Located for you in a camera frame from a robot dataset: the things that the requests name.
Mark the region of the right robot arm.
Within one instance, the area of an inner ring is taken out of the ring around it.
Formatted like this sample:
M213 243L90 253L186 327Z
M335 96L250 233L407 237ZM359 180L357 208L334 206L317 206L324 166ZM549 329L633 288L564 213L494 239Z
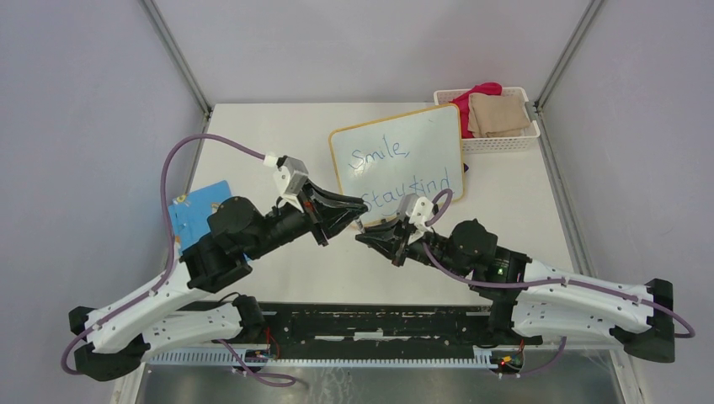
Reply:
M406 219L370 226L356 236L395 266L408 260L441 270L491 300L486 321L496 343L524 338L616 341L638 359L675 360L674 288L664 279L618 284L571 274L498 245L477 220L458 223L449 236L420 232Z

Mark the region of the yellow framed whiteboard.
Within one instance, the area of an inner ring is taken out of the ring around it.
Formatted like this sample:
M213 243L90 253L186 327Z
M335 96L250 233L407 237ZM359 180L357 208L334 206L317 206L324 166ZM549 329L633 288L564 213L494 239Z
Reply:
M363 225L388 221L407 194L466 191L460 111L443 104L335 130L328 137L342 194L360 197Z

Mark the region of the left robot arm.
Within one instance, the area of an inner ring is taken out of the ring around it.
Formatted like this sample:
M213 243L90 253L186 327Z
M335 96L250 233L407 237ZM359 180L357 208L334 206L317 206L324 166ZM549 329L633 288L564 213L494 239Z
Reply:
M247 277L250 263L312 235L326 246L366 213L366 203L306 182L296 202L263 215L247 198L232 196L209 215L209 232L176 263L125 298L100 309L78 306L69 314L75 339L61 367L97 381L118 379L147 360L196 343L236 339L254 343L266 322L252 296L239 295L208 311L176 316L179 309Z

